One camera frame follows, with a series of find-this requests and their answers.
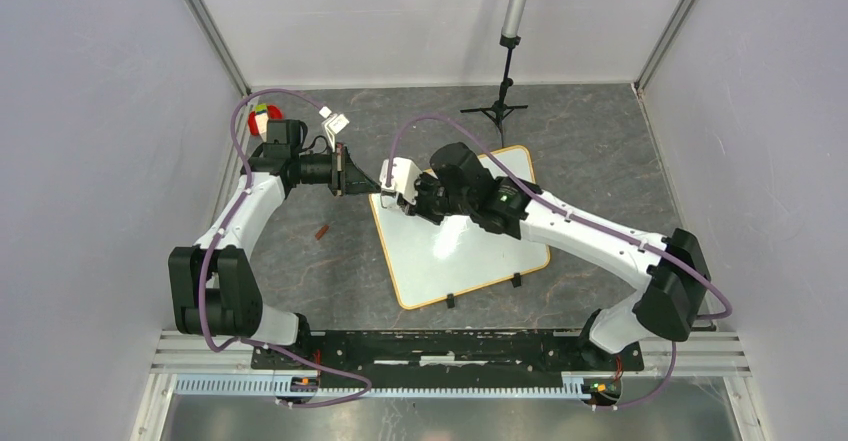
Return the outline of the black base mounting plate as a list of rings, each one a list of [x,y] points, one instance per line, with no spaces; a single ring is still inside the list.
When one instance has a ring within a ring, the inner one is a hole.
[[[342,376],[322,388],[554,388],[564,373],[638,372],[638,343],[605,354],[574,330],[327,330],[301,336],[292,352]]]

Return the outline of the red marker cap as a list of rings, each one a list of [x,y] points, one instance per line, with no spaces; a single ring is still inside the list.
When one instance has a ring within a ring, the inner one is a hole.
[[[327,231],[328,231],[328,230],[329,230],[329,226],[328,226],[328,225],[324,225],[324,226],[322,226],[322,227],[318,230],[318,232],[315,234],[315,239],[316,239],[316,240],[320,240],[320,239],[321,239],[321,238],[322,238],[322,237],[323,237],[323,236],[327,233]]]

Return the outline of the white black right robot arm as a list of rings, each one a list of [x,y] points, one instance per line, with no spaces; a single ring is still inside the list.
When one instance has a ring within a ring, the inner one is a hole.
[[[490,170],[466,144],[437,150],[423,171],[406,158],[381,167],[380,183],[399,208],[440,224],[465,216],[484,231],[541,243],[574,255],[627,283],[631,294],[596,311],[580,333],[577,353],[591,369],[602,369],[629,345],[655,336],[689,339],[709,280],[692,233],[670,236],[623,226],[578,209],[513,173],[492,157]]]

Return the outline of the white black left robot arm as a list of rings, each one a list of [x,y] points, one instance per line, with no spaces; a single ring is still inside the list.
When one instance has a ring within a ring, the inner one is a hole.
[[[305,133],[298,120],[269,121],[224,212],[194,244],[175,248],[168,258],[179,332],[276,344],[278,358],[295,369],[312,360],[314,342],[300,333],[303,317],[264,303],[249,264],[260,234],[299,185],[325,185],[334,196],[380,190],[344,144],[310,153],[304,147]]]

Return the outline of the yellow framed whiteboard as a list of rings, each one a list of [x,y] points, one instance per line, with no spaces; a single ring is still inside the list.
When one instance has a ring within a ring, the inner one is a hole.
[[[440,225],[403,214],[389,196],[369,198],[395,295],[406,310],[545,268],[544,244],[484,231],[466,216]]]

